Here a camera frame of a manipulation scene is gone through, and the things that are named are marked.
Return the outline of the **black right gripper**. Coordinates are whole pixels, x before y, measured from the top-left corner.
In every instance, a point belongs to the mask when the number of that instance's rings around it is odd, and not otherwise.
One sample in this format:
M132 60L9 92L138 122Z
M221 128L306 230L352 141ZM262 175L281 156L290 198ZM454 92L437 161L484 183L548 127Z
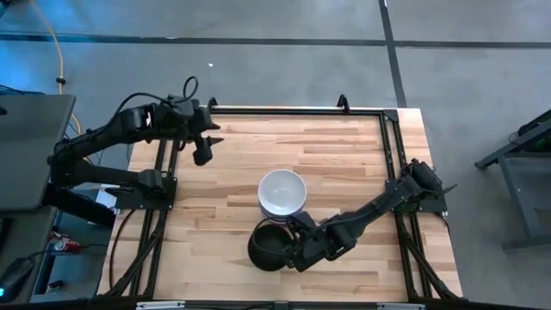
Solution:
M321 260L333 259L342 245L327 231L284 231L282 260L288 268L303 272Z

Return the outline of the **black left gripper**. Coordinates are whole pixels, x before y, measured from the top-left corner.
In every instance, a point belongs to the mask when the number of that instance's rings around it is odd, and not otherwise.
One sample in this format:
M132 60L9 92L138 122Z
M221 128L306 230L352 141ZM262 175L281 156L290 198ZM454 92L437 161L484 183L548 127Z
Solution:
M187 102L160 103L157 106L157 138L167 140L193 140L207 130L220 130L211 121L210 112L196 99ZM223 138L208 136L210 146L222 142Z

